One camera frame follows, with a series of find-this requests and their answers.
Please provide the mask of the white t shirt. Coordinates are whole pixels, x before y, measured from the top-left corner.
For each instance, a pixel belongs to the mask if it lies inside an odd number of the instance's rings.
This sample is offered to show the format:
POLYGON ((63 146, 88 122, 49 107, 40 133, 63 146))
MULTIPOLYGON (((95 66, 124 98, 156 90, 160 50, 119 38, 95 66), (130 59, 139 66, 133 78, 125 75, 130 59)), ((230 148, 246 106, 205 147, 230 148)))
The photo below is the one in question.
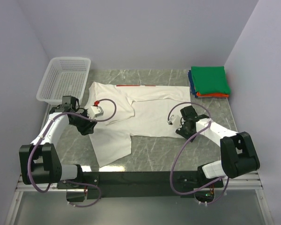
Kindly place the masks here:
POLYGON ((187 86, 118 86, 92 83, 86 108, 100 100, 104 111, 95 125, 90 140, 99 167, 131 154, 131 136, 179 138, 175 128, 168 124, 168 114, 179 114, 181 107, 189 102, 190 87, 187 86))

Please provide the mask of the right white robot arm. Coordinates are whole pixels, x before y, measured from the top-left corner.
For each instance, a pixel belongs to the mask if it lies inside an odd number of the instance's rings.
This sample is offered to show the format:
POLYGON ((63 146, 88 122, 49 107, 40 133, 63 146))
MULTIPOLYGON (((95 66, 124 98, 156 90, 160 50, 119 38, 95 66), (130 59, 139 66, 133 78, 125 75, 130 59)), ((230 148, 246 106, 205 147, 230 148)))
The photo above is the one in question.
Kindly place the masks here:
POLYGON ((202 135, 220 147, 221 159, 201 167, 202 172, 196 175, 198 185, 207 187, 213 178, 233 179, 260 168, 252 138, 247 132, 229 130, 205 114, 198 115, 191 105, 182 108, 180 113, 168 120, 176 128, 176 134, 191 142, 202 135))

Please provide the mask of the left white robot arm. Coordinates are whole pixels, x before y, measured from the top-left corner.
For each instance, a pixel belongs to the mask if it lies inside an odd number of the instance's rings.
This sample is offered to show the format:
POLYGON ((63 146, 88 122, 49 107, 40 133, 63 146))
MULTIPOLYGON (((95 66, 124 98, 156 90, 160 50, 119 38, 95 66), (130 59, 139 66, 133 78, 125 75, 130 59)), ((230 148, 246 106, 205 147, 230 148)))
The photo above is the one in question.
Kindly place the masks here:
POLYGON ((67 180, 73 188, 84 184, 84 176, 80 165, 62 165, 55 145, 67 125, 77 128, 81 135, 94 132, 96 122, 88 120, 88 112, 83 109, 77 116, 79 100, 72 96, 63 96, 62 103, 53 107, 48 121, 38 137, 28 145, 19 149, 21 174, 24 184, 30 185, 30 179, 35 184, 58 183, 67 180))

